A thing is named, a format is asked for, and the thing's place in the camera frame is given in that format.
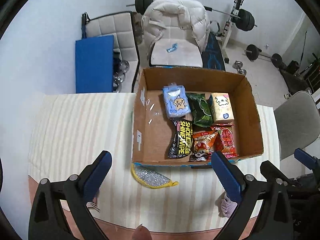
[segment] blue gripper pad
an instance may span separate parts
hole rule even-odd
[[[99,190],[104,178],[109,172],[112,165],[111,153],[105,151],[105,155],[100,160],[99,164],[91,173],[90,177],[84,184],[83,199],[84,203],[92,201],[97,191]]]
[[[241,186],[217,152],[214,152],[211,156],[211,167],[217,174],[228,197],[239,204],[242,201]]]
[[[316,167],[316,160],[310,154],[306,153],[300,148],[294,151],[294,158],[305,165],[309,170],[313,170]]]

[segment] red snack bag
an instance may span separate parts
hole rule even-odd
[[[211,155],[214,152],[212,147],[218,133],[215,131],[199,132],[193,134],[194,148],[193,154],[190,155],[191,162],[198,161],[209,161],[211,160]]]
[[[238,154],[236,154],[236,147],[233,142],[231,125],[214,124],[211,126],[211,129],[219,133],[214,144],[216,150],[221,151],[227,159],[237,157]]]

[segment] striped tablecloth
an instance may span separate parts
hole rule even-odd
[[[127,228],[143,224],[156,232],[191,232],[221,228],[219,215],[224,189],[211,169],[157,167],[156,171],[179,185],[149,189],[130,174],[132,109],[135,94],[101,93],[46,96],[30,142],[29,175],[39,182],[66,180],[79,174],[102,150],[113,157],[111,170],[100,187],[94,217]],[[258,180],[260,164],[280,166],[279,143],[273,109],[257,106],[264,154],[236,165]],[[257,202],[252,217],[257,216]]]

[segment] silver glitter fabric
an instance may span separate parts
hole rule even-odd
[[[143,166],[134,165],[133,168],[134,172],[139,177],[139,179],[143,180],[150,186],[159,187],[170,182],[170,179],[166,176],[161,175],[155,171],[149,170],[148,168],[145,168]]]

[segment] green snack bag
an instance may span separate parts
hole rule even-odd
[[[193,123],[201,127],[210,127],[212,125],[212,116],[205,94],[186,93],[191,112]]]

